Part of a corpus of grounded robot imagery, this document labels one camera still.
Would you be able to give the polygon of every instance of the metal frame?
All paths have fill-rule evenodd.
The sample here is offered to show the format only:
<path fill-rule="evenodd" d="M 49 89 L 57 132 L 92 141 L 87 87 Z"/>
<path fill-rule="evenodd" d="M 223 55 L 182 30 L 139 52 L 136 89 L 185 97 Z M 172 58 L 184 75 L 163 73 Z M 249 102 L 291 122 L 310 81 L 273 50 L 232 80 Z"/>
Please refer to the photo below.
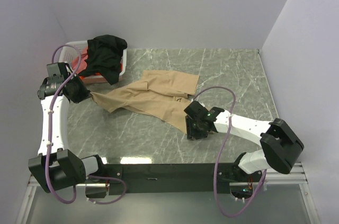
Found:
<path fill-rule="evenodd" d="M 36 190 L 37 186 L 27 186 L 25 197 L 23 198 L 15 224 L 25 224 L 27 222 Z"/>
<path fill-rule="evenodd" d="M 243 186 L 247 183 L 230 183 L 230 186 Z M 319 216 L 317 214 L 317 210 L 311 196 L 311 192 L 309 190 L 308 181 L 305 176 L 304 168 L 301 163 L 296 163 L 291 170 L 291 173 L 288 175 L 283 175 L 278 173 L 273 169 L 268 169 L 265 179 L 266 185 L 285 185 L 285 184 L 299 184 L 300 190 L 302 192 L 302 198 L 305 203 L 305 207 L 310 219 L 311 224 L 319 224 L 321 223 L 319 220 Z M 16 224 L 25 224 L 31 209 L 32 201 L 35 195 L 35 191 L 37 187 L 40 187 L 40 184 L 37 180 L 31 176 L 28 182 L 28 187 L 26 190 L 26 194 L 19 211 L 19 215 L 16 220 Z M 78 184 L 77 187 L 106 187 L 105 183 L 94 183 L 94 184 Z"/>
<path fill-rule="evenodd" d="M 311 224 L 321 223 L 308 184 L 300 184 L 300 190 Z"/>

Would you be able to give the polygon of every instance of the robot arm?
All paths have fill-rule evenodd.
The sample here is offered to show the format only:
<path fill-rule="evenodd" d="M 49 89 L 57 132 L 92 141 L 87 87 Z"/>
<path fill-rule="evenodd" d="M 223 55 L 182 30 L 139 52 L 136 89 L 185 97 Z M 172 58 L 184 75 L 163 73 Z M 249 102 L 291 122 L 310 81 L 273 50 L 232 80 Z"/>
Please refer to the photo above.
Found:
<path fill-rule="evenodd" d="M 289 174 L 304 149 L 303 143 L 281 119 L 273 122 L 258 121 L 213 107 L 208 111 L 199 102 L 193 101 L 186 109 L 188 139 L 201 139 L 208 132 L 226 133 L 231 115 L 230 134 L 247 139 L 262 147 L 253 153 L 244 153 L 238 160 L 238 167 L 246 174 L 273 168 L 282 174 Z"/>

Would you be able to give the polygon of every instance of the black garment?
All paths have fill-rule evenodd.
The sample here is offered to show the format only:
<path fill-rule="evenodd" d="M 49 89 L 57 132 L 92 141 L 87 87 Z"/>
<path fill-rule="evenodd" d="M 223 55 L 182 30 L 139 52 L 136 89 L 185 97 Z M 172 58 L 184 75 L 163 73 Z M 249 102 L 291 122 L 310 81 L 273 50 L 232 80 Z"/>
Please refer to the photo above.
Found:
<path fill-rule="evenodd" d="M 123 50 L 127 48 L 124 39 L 112 35 L 102 35 L 88 40 L 86 69 L 79 76 L 88 77 L 100 73 L 111 85 L 119 81 L 120 61 Z"/>

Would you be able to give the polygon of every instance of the beige pants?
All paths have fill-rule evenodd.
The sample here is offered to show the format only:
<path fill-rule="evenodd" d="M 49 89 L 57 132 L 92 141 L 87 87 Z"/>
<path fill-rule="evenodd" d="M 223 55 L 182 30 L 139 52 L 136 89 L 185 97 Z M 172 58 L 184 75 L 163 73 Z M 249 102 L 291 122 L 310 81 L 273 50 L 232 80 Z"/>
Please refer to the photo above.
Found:
<path fill-rule="evenodd" d="M 141 80 L 107 94 L 91 92 L 93 100 L 109 112 L 122 107 L 153 115 L 186 133 L 184 109 L 190 104 L 199 76 L 178 71 L 145 70 Z"/>

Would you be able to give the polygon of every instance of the gray floor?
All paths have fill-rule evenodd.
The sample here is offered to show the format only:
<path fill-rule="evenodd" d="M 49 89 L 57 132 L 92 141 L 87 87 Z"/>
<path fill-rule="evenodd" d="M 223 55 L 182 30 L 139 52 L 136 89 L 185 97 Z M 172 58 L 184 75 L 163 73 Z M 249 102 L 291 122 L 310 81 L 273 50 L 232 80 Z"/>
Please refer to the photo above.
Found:
<path fill-rule="evenodd" d="M 277 116 L 269 86 L 255 49 L 132 49 L 127 52 L 123 80 L 116 85 L 94 84 L 88 88 L 106 93 L 140 79 L 145 69 L 177 70 L 199 75 L 198 91 L 214 85 L 227 86 L 237 95 L 234 113 L 258 120 Z M 206 106 L 230 107 L 231 95 L 213 89 L 199 98 Z M 108 163 L 122 157 L 140 157 L 152 163 L 213 163 L 222 134 L 188 141 L 186 135 L 158 118 L 121 109 L 109 113 L 92 100 L 71 104 L 68 117 L 70 149 L 79 157 L 99 154 Z M 233 162 L 245 151 L 258 147 L 231 136 L 222 162 Z"/>

